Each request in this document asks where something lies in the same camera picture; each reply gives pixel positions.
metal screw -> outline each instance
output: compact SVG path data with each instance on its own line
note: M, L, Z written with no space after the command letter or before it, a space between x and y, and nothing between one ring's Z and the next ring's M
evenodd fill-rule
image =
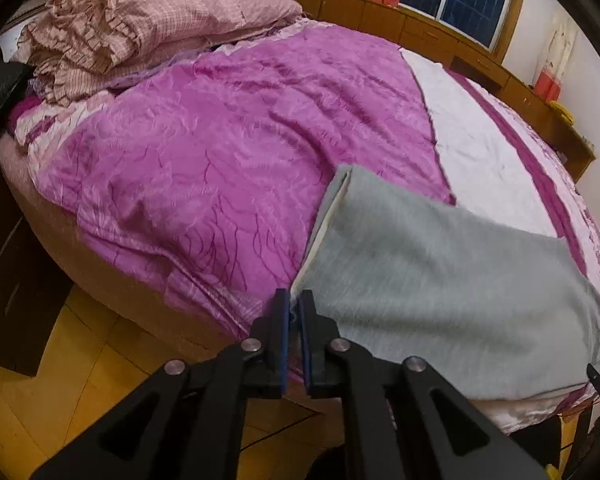
M184 361L181 361L180 359L172 359L171 361L165 363L164 371L169 375L180 375L183 373L186 367L187 365Z
M337 337L336 339L331 340L329 346L334 352L346 352L351 348L351 343L343 337Z
M427 362L417 355L412 355L404 360L406 367L412 372L421 372L427 367Z
M250 338L245 339L243 342L241 342L240 347L245 352L257 352L258 350L260 350L262 348L262 343L260 342L259 339L250 337Z

floor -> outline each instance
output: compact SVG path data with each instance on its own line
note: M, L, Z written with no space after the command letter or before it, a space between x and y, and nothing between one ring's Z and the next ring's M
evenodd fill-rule
M0 367L0 469L28 479L177 352L74 286L40 370L28 378ZM342 428L283 399L250 400L238 478L303 479Z

gray cloth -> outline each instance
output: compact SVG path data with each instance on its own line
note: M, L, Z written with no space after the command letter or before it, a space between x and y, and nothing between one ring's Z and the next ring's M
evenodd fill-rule
M600 296L564 240L359 166L329 186L292 291L303 288L344 337L394 362L420 355L472 399L563 392L587 382L587 363L600 370Z

magenta bedspread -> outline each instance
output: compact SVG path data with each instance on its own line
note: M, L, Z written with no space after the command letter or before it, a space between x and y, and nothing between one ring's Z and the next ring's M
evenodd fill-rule
M39 176L110 263L236 336L289 287L337 165L453 202L395 45L305 27L204 55L86 119Z

